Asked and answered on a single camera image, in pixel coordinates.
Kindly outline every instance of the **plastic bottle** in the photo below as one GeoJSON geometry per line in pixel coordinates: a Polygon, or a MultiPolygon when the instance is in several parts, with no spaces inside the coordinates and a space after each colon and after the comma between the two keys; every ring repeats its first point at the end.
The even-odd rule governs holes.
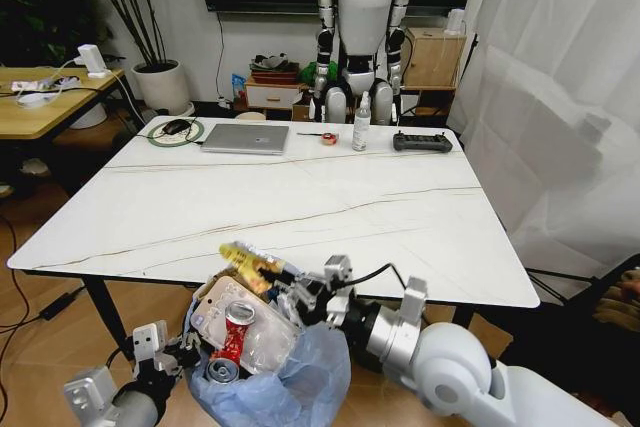
{"type": "Polygon", "coordinates": [[[369,92],[363,92],[360,107],[353,119],[353,141],[351,148],[362,151],[367,148],[367,134],[371,124],[371,109],[369,108],[369,92]]]}

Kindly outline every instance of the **white table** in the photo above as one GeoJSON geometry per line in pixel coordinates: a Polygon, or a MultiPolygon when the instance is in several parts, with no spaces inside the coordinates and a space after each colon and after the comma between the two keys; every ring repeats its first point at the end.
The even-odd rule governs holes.
{"type": "MultiPolygon", "coordinates": [[[[168,119],[156,117],[142,133],[168,119]]],[[[243,122],[198,120],[207,133],[216,123],[243,122]]],[[[380,126],[371,127],[367,150],[355,152],[352,125],[268,123],[290,127],[283,156],[202,153],[196,144],[159,148],[132,139],[9,266],[89,282],[201,283],[226,267],[218,246],[243,240],[308,271],[321,272],[332,254],[349,255],[355,277],[393,262],[405,280],[425,279],[432,301],[538,305],[451,131],[448,154],[396,152],[397,128],[380,126]],[[324,131],[339,133],[338,144],[296,135],[324,131]]],[[[94,285],[96,296],[106,293],[101,289],[94,285]]],[[[402,296],[389,271],[357,292],[402,296]]]]}

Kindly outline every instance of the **wooden floor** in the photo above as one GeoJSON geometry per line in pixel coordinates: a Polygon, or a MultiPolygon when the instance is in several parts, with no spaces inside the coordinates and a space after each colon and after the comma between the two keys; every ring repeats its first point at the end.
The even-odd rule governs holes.
{"type": "MultiPolygon", "coordinates": [[[[106,151],[111,137],[121,128],[116,118],[85,131],[62,135],[59,145],[65,148],[106,151]]],[[[0,205],[0,212],[14,225],[18,243],[22,244],[67,200],[62,189],[53,182],[43,182],[27,199],[10,198],[0,205]]],[[[0,225],[0,263],[6,265],[11,254],[8,228],[0,225]]],[[[27,276],[17,278],[31,305],[32,312],[54,300],[63,292],[78,287],[73,279],[27,276]]],[[[178,332],[179,323],[188,306],[191,292],[180,286],[110,282],[109,289],[121,312],[127,331],[134,327],[165,319],[170,333],[178,332]]],[[[0,324],[19,320],[23,306],[7,268],[0,269],[0,324]]],[[[431,320],[447,320],[448,307],[430,306],[431,320]]],[[[472,330],[489,352],[497,356],[510,341],[510,336],[474,317],[472,330]]],[[[0,335],[0,345],[7,334],[0,335]]],[[[86,294],[51,322],[36,321],[14,336],[2,364],[2,378],[9,394],[6,426],[77,425],[66,405],[62,387],[79,371],[104,364],[115,344],[86,294]]],[[[112,365],[117,385],[130,380],[130,367],[118,356],[112,365]]],[[[159,424],[169,426],[217,425],[191,398],[186,383],[181,382],[169,400],[167,413],[159,424]]],[[[462,426],[460,419],[439,419],[425,409],[409,392],[384,377],[352,366],[352,382],[346,401],[335,421],[336,426],[462,426]]]]}

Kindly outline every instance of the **mouse pad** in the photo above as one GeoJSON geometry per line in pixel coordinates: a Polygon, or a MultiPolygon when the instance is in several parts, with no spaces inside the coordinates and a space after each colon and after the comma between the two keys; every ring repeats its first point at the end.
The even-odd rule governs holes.
{"type": "Polygon", "coordinates": [[[162,131],[162,128],[169,122],[164,122],[151,129],[151,132],[149,132],[147,136],[151,144],[156,147],[180,147],[181,145],[187,145],[196,141],[202,137],[204,133],[204,125],[194,120],[188,129],[178,132],[177,134],[167,135],[162,131]]]}

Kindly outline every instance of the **computer mouse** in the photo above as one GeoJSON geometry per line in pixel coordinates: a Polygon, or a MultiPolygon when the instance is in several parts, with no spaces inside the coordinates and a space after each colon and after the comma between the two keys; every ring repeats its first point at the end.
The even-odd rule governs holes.
{"type": "Polygon", "coordinates": [[[191,122],[185,119],[175,119],[167,122],[164,127],[162,127],[162,131],[167,135],[175,135],[183,130],[187,130],[191,127],[191,122]]]}

